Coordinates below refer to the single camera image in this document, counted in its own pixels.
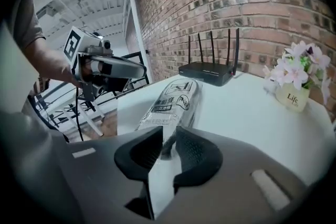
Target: table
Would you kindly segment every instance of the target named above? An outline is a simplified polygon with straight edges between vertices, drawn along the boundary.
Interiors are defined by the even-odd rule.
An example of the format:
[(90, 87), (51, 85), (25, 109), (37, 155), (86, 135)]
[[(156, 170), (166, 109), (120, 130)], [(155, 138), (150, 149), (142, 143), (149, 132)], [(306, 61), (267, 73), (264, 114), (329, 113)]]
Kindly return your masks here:
[[(118, 135), (130, 133), (162, 90), (180, 75), (119, 99)], [(317, 181), (335, 152), (335, 136), (324, 106), (309, 99), (292, 112), (263, 89), (264, 79), (238, 72), (222, 87), (203, 83), (193, 128), (249, 143), (295, 173), (306, 185)]]

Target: artificial flower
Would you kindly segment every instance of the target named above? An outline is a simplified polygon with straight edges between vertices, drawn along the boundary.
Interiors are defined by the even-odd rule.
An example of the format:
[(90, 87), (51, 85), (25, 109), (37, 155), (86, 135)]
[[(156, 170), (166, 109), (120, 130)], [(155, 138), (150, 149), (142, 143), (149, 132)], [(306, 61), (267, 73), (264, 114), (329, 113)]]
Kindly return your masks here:
[(307, 70), (307, 73), (311, 74), (311, 75), (314, 75), (317, 72), (318, 69), (319, 69), (319, 66), (317, 64), (315, 64), (315, 63), (312, 63), (309, 66), (309, 68)]
[(285, 64), (282, 61), (279, 61), (278, 59), (278, 65), (274, 67), (272, 70), (272, 76), (274, 79), (279, 83), (279, 85), (282, 87), (285, 84), (285, 75), (286, 75), (286, 70), (285, 70)]
[(321, 81), (319, 80), (319, 78), (314, 74), (310, 76), (311, 80), (315, 83), (315, 85), (320, 85)]
[(312, 54), (313, 53), (313, 50), (312, 50), (312, 47), (314, 47), (315, 44), (314, 43), (310, 43), (307, 45), (307, 53), (308, 54)]
[(300, 63), (303, 65), (304, 68), (310, 65), (309, 57), (308, 56), (300, 57)]
[(311, 46), (313, 53), (309, 55), (311, 61), (316, 63), (322, 70), (324, 70), (330, 63), (330, 58), (327, 55), (323, 55), (321, 49), (318, 46)]
[(285, 63), (287, 74), (284, 77), (285, 83), (292, 83), (297, 90), (301, 90), (301, 85), (308, 80), (308, 74), (304, 71), (298, 59), (294, 59), (292, 63)]
[(327, 78), (327, 72), (324, 71), (323, 79), (322, 79), (322, 85), (321, 85), (321, 92), (322, 92), (322, 95), (323, 95), (324, 105), (327, 104), (328, 98), (330, 96), (330, 90), (329, 90), (330, 81), (331, 81), (331, 79)]
[(285, 51), (282, 52), (282, 60), (285, 60), (287, 56), (290, 56), (289, 54), (287, 54)]
[(300, 57), (307, 50), (307, 45), (304, 41), (300, 41), (300, 43), (295, 44), (292, 43), (290, 49), (285, 49), (286, 52), (290, 54), (290, 56), (297, 58)]
[(317, 77), (319, 80), (322, 80), (322, 79), (323, 79), (323, 76), (324, 76), (324, 73), (325, 73), (325, 70), (318, 69), (318, 70), (315, 72), (315, 75), (316, 75), (316, 77)]
[(265, 66), (262, 70), (265, 73), (265, 79), (271, 79), (272, 74), (271, 71), (268, 69), (268, 67)]

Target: wifi router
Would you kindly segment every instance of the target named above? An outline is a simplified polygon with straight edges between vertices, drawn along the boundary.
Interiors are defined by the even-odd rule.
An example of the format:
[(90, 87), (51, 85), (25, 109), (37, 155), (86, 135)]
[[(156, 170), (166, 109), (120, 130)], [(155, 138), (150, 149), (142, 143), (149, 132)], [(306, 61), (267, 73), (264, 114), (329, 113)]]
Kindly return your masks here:
[(210, 31), (211, 36), (211, 49), (212, 49), (212, 63), (203, 62), (203, 52), (200, 34), (198, 34), (198, 43), (200, 45), (201, 51), (201, 62), (190, 63), (190, 36), (188, 39), (188, 64), (178, 68), (180, 75), (188, 78), (201, 79), (205, 83), (209, 83), (215, 86), (223, 86), (226, 84), (235, 74), (238, 64), (238, 54), (239, 54), (239, 28), (236, 29), (236, 49), (235, 49), (235, 59), (234, 64), (231, 66), (229, 64), (230, 58), (230, 29), (228, 30), (228, 47), (227, 47), (227, 58), (226, 65), (221, 63), (215, 63), (215, 53), (214, 53), (214, 41), (212, 36), (212, 31)]

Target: flower pot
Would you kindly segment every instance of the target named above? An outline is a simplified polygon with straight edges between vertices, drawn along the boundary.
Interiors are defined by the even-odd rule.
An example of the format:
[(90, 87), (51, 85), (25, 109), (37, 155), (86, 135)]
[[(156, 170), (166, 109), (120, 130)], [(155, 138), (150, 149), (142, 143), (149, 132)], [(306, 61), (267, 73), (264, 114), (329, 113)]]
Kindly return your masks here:
[(299, 91), (293, 83), (285, 83), (282, 87), (277, 88), (275, 96), (281, 104), (287, 106), (290, 110), (301, 112), (307, 104), (309, 90), (301, 88)]

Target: router antenna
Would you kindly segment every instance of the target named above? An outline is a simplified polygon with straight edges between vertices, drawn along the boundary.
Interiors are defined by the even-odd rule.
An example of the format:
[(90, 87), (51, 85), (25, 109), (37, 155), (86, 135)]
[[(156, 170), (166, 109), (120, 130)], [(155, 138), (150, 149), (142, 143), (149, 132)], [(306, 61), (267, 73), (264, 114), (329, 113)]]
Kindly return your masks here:
[(233, 66), (233, 75), (236, 75), (237, 65), (238, 65), (238, 54), (239, 54), (239, 28), (236, 29), (236, 51), (235, 51), (235, 63)]
[(200, 38), (200, 34), (199, 34), (199, 33), (198, 33), (198, 43), (199, 43), (199, 45), (200, 45), (201, 62), (203, 62), (202, 45), (201, 45), (201, 38)]
[(229, 59), (230, 59), (230, 28), (228, 29), (229, 40), (227, 42), (227, 58), (226, 58), (226, 65), (229, 66)]
[(188, 63), (190, 63), (190, 36), (188, 36)]
[(211, 36), (212, 63), (215, 63), (214, 40), (212, 38), (212, 31), (210, 31), (210, 36)]

